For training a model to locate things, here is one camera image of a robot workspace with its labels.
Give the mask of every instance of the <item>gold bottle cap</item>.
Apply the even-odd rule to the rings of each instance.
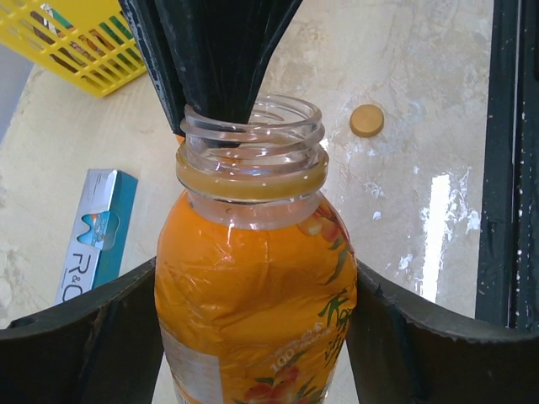
[[[361,105],[355,109],[350,117],[350,129],[359,137],[378,135],[383,127],[384,114],[375,105]]]

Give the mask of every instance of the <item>orange juice bottle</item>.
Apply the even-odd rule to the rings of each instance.
[[[157,252],[155,300],[180,403],[318,404],[356,302],[357,267],[319,189],[320,110],[266,96],[250,123],[186,109],[186,190]]]

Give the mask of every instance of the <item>toothpaste box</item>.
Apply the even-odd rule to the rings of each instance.
[[[136,185],[119,170],[88,170],[55,305],[118,277]]]

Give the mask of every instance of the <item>yellow basket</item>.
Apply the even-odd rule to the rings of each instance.
[[[0,42],[96,97],[146,71],[117,0],[0,0]]]

